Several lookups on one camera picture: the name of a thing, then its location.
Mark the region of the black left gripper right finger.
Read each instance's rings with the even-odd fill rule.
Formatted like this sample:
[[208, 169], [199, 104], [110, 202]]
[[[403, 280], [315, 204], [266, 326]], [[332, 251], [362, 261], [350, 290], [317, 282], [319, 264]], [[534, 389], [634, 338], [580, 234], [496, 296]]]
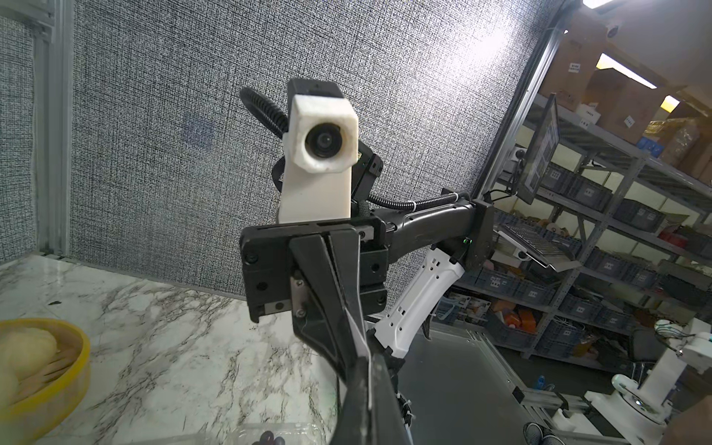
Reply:
[[382, 355], [372, 353], [369, 368], [369, 443], [411, 444], [396, 392]]

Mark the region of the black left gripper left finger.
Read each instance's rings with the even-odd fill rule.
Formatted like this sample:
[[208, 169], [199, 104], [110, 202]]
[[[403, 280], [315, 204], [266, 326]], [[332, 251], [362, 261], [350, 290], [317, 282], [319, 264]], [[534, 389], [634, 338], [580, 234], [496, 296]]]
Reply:
[[368, 444], [371, 415], [369, 404], [369, 363], [359, 358], [347, 377], [347, 391], [331, 445]]

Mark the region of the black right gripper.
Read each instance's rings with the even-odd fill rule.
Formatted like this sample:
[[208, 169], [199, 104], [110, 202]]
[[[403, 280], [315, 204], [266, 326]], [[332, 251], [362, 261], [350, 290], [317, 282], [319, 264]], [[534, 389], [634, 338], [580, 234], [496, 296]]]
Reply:
[[371, 315], [387, 303], [385, 224], [369, 216], [252, 226], [243, 230], [240, 248], [250, 320], [291, 309], [290, 253], [293, 277], [307, 287], [297, 298], [296, 311], [304, 315], [293, 316], [295, 334], [347, 384], [357, 361], [347, 305], [360, 302]]

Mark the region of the white fruit sticker sheet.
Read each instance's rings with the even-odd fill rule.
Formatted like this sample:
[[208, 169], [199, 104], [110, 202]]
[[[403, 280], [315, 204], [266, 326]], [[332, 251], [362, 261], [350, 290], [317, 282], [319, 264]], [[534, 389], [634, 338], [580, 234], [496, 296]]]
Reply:
[[365, 381], [366, 396], [365, 406], [367, 411], [372, 410], [372, 355], [369, 350], [366, 339], [365, 321], [363, 320], [363, 309], [360, 302], [348, 304], [346, 309], [347, 319], [349, 321], [350, 332], [352, 332], [352, 342], [354, 344], [357, 362], [365, 365]]

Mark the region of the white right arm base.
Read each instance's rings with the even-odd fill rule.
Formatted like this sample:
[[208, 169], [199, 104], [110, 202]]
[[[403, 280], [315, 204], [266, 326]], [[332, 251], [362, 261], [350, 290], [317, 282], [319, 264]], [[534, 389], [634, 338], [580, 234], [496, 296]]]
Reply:
[[391, 356], [403, 359], [417, 331], [437, 306], [439, 300], [465, 273], [458, 261], [439, 248], [428, 252], [413, 280], [394, 306], [375, 325], [378, 343], [391, 351]]

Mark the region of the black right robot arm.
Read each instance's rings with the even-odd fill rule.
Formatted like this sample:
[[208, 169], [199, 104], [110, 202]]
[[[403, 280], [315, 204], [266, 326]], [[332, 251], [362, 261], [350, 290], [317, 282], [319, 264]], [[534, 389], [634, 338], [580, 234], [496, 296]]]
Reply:
[[491, 250], [494, 209], [444, 192], [349, 220], [254, 226], [241, 236], [253, 322], [289, 312], [341, 378], [366, 354], [400, 372], [439, 300]]

